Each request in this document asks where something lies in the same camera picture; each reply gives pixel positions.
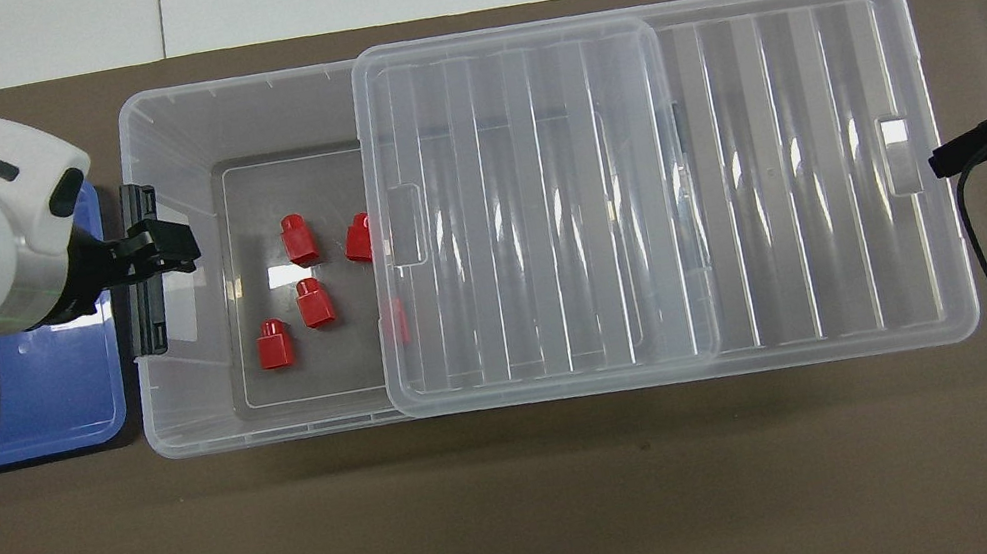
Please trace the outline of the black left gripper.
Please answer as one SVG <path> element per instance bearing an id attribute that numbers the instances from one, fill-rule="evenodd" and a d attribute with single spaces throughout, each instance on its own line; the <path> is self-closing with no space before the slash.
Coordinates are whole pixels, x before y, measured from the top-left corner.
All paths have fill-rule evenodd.
<path id="1" fill-rule="evenodd" d="M 195 273 L 195 262 L 201 256 L 195 252 L 196 240 L 188 225 L 158 217 L 138 222 L 125 231 L 124 239 L 113 244 L 82 228 L 69 233 L 66 282 L 49 310 L 49 319 L 96 312 L 96 302 L 111 282 L 129 286 L 162 274 Z M 122 276 L 117 270 L 118 259 L 130 262 Z"/>

